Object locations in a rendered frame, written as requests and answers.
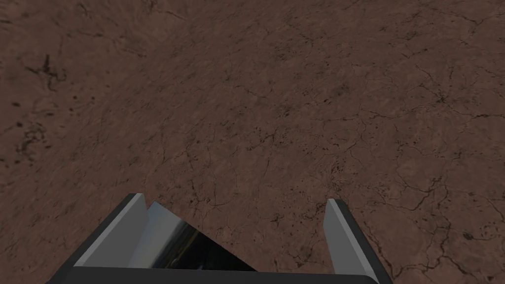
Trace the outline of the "shiny silver and black flat object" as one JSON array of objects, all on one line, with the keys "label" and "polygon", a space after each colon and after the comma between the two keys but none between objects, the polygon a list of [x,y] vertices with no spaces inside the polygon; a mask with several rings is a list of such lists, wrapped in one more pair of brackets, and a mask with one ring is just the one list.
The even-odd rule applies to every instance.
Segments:
[{"label": "shiny silver and black flat object", "polygon": [[254,271],[198,229],[154,202],[131,268]]}]

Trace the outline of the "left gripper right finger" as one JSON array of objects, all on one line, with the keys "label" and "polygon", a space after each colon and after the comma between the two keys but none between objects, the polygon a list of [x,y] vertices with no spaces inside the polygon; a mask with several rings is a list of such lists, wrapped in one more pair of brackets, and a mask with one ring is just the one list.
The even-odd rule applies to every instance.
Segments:
[{"label": "left gripper right finger", "polygon": [[393,284],[344,201],[328,199],[323,228],[336,284]]}]

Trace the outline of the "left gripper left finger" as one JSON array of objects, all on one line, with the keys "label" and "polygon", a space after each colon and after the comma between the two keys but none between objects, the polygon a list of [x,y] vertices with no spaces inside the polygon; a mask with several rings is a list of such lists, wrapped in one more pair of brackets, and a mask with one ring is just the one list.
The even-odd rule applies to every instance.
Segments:
[{"label": "left gripper left finger", "polygon": [[147,220],[144,195],[128,194],[71,256],[71,266],[127,267]]}]

